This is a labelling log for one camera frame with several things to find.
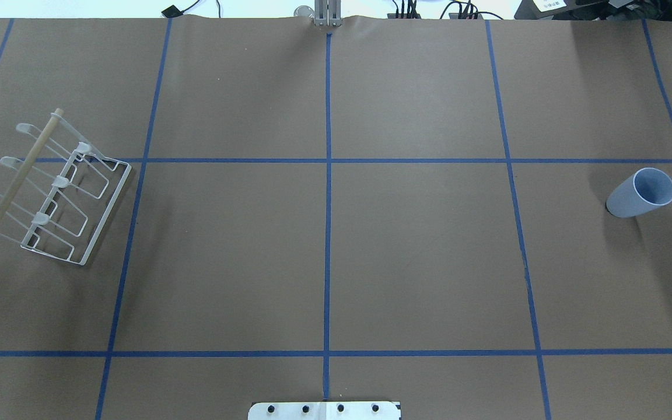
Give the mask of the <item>aluminium frame post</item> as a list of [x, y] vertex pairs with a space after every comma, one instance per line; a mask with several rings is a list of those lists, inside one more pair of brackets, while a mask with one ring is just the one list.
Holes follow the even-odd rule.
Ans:
[[343, 24], [341, 0], [315, 0], [313, 21], [317, 27], [339, 27]]

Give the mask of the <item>black device with label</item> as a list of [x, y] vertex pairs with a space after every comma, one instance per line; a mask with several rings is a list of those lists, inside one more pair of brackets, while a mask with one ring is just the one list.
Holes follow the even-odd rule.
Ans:
[[593, 20], [609, 1], [521, 1], [515, 20]]

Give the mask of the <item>light blue plastic cup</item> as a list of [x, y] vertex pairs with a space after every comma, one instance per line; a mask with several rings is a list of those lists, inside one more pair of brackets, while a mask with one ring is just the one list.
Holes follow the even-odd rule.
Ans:
[[613, 189], [605, 208], [614, 217], [632, 218], [669, 203], [672, 203], [672, 178], [662, 170], [645, 167]]

